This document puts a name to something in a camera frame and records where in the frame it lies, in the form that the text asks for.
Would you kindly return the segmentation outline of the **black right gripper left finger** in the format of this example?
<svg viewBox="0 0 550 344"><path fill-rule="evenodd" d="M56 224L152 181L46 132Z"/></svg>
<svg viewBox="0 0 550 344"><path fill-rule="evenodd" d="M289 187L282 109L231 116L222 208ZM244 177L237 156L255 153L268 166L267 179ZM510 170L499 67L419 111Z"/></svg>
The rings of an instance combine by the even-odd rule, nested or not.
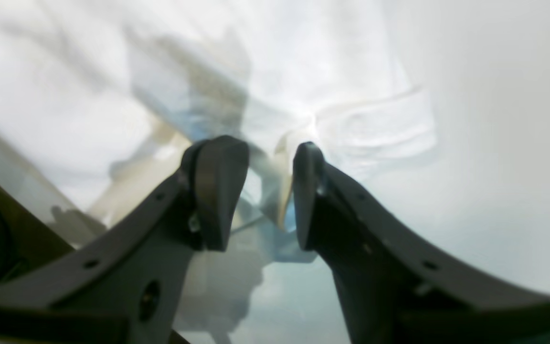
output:
<svg viewBox="0 0 550 344"><path fill-rule="evenodd" d="M227 135L193 144L114 228L0 284L0 340L166 344L192 256L226 251L249 155Z"/></svg>

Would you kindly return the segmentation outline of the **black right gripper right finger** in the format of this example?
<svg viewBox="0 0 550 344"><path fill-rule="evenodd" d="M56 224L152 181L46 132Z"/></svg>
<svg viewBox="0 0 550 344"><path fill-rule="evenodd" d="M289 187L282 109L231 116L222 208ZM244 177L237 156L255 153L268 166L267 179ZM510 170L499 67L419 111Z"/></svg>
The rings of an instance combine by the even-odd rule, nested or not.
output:
<svg viewBox="0 0 550 344"><path fill-rule="evenodd" d="M297 241L332 272L353 344L550 344L550 295L430 244L319 147L293 159Z"/></svg>

